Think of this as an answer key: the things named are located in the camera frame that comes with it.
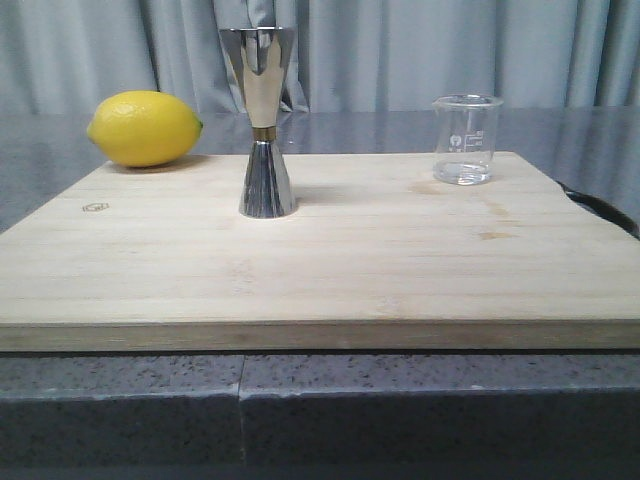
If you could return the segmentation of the clear glass beaker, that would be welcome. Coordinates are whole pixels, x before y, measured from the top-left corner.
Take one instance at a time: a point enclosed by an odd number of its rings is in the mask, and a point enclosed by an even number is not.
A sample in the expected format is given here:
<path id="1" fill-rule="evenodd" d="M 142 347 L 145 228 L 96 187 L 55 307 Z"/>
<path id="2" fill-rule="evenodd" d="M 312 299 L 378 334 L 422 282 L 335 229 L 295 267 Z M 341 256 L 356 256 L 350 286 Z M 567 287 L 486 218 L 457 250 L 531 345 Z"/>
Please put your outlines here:
<path id="1" fill-rule="evenodd" d="M 436 99 L 438 135 L 434 177 L 444 183 L 473 186 L 491 179 L 501 98 L 453 94 Z"/>

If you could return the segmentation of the grey curtain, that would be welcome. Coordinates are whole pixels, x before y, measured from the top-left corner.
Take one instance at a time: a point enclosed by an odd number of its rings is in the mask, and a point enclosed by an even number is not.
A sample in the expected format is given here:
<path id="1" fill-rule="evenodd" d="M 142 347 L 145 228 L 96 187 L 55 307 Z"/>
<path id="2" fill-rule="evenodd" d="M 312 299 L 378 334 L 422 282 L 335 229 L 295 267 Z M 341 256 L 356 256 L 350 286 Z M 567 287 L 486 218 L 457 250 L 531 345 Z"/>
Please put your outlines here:
<path id="1" fill-rule="evenodd" d="M 635 1 L 5 1 L 1 110 L 89 113 L 144 89 L 235 112 L 219 33 L 259 26 L 295 30 L 288 111 L 417 111 L 457 93 L 512 108 L 639 101 Z"/>

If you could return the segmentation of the silver steel jigger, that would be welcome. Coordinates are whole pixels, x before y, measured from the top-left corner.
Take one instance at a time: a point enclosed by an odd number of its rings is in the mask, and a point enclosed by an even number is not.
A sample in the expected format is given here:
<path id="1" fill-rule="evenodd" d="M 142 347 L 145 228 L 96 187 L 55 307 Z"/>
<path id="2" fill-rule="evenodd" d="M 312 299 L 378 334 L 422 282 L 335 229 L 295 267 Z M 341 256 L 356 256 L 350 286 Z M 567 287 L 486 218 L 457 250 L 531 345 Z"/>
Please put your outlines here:
<path id="1" fill-rule="evenodd" d="M 289 175 L 277 145 L 277 115 L 294 31 L 283 27 L 220 32 L 252 128 L 240 213 L 256 219 L 287 216 L 296 209 Z"/>

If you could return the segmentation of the light wooden cutting board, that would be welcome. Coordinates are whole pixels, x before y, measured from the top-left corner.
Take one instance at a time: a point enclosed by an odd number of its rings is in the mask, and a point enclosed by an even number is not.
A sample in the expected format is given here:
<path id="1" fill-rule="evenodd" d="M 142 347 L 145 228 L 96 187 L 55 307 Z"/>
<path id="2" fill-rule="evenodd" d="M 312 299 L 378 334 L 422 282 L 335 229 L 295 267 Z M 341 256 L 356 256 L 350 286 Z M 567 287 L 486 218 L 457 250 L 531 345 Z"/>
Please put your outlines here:
<path id="1" fill-rule="evenodd" d="M 271 220 L 240 155 L 96 169 L 2 234 L 2 350 L 638 346 L 638 241 L 517 154 L 475 187 L 426 153 L 286 164 Z"/>

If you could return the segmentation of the yellow lemon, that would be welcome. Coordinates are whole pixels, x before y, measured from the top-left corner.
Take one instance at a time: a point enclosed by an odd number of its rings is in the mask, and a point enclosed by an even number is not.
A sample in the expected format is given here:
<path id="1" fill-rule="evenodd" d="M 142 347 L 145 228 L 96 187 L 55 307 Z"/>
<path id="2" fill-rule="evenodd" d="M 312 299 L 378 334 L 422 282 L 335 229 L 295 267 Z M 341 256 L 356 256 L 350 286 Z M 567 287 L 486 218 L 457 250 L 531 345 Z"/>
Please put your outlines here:
<path id="1" fill-rule="evenodd" d="M 125 91 L 102 101 L 86 133 L 112 162 L 152 167 L 176 160 L 197 143 L 203 124 L 179 98 L 149 90 Z"/>

